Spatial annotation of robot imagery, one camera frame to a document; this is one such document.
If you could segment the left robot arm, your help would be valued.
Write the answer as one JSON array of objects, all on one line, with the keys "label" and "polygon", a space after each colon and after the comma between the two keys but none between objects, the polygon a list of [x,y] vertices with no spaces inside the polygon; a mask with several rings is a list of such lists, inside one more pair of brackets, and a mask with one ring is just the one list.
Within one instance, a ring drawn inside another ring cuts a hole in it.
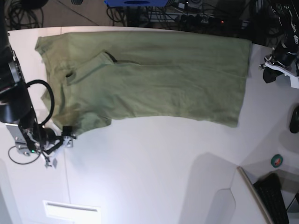
[{"label": "left robot arm", "polygon": [[290,78],[293,88],[299,87],[299,2],[297,0],[271,0],[271,8],[278,16],[284,38],[265,56],[260,65],[266,83],[276,81],[280,75]]}]

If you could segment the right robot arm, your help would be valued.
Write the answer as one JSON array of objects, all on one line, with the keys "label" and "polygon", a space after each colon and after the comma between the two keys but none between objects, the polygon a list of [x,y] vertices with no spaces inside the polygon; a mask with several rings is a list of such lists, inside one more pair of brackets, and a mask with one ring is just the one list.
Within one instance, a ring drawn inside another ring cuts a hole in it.
[{"label": "right robot arm", "polygon": [[[39,123],[28,92],[34,84],[42,84],[50,95],[50,111],[46,119]],[[48,83],[43,80],[25,82],[21,66],[8,39],[4,13],[0,14],[0,121],[11,133],[19,153],[51,153],[60,147],[69,146],[75,139],[72,127],[65,126],[61,135],[56,135],[45,124],[53,115],[54,94]]]}]

